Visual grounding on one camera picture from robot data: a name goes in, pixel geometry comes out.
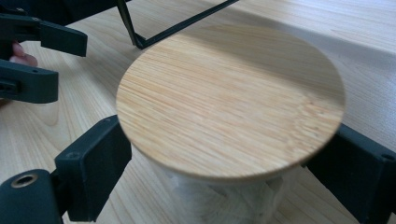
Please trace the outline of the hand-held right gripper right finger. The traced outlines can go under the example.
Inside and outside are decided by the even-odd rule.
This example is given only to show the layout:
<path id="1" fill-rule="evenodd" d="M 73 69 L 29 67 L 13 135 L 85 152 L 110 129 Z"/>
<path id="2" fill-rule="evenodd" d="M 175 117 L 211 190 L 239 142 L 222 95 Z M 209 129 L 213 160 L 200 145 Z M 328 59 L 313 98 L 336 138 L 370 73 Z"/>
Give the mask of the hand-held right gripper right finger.
<path id="1" fill-rule="evenodd" d="M 396 152 L 346 125 L 306 166 L 360 224 L 396 214 Z"/>

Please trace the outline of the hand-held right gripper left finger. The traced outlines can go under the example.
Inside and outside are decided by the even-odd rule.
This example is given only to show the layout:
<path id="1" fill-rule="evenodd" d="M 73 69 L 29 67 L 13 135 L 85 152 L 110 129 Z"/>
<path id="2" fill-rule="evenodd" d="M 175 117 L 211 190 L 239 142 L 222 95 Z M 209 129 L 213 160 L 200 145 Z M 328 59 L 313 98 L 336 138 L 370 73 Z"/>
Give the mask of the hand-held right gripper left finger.
<path id="1" fill-rule="evenodd" d="M 72 221 L 95 221 L 131 158 L 118 117 L 97 122 L 55 158 L 60 212 Z"/>

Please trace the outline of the black metal shelf rack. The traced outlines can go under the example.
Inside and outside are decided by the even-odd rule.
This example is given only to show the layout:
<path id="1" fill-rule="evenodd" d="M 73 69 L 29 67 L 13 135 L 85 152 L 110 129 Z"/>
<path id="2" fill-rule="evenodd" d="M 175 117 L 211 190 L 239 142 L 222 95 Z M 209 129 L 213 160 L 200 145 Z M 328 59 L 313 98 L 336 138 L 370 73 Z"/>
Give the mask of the black metal shelf rack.
<path id="1" fill-rule="evenodd" d="M 120 13 L 120 17 L 126 30 L 128 31 L 129 37 L 131 38 L 133 45 L 136 46 L 138 49 L 146 49 L 238 1 L 239 0 L 225 0 L 218 5 L 215 5 L 203 12 L 200 12 L 184 21 L 173 25 L 172 27 L 154 35 L 151 38 L 145 38 L 135 31 L 129 9 L 126 5 L 126 0 L 115 0 L 117 9 Z"/>

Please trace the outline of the glass jar with pale contents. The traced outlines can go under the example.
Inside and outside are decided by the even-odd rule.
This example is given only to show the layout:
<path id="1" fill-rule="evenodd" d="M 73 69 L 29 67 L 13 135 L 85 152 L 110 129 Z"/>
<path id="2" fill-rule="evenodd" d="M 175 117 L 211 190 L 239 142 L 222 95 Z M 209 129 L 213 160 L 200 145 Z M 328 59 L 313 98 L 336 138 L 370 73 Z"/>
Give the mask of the glass jar with pale contents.
<path id="1" fill-rule="evenodd" d="M 177 224 L 266 224 L 346 108 L 332 62 L 274 29 L 220 25 L 139 56 L 120 125 L 171 198 Z"/>

